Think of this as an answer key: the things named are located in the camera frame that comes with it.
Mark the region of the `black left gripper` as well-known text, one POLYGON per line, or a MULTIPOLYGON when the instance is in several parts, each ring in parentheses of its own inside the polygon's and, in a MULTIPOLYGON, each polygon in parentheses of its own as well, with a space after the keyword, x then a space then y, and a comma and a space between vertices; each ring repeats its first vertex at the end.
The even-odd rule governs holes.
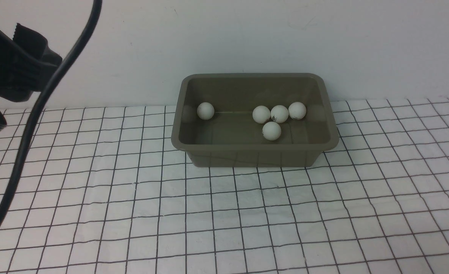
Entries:
POLYGON ((0 30, 0 97, 28 101, 41 92, 59 68, 62 57, 40 33, 18 23, 12 38, 0 30))

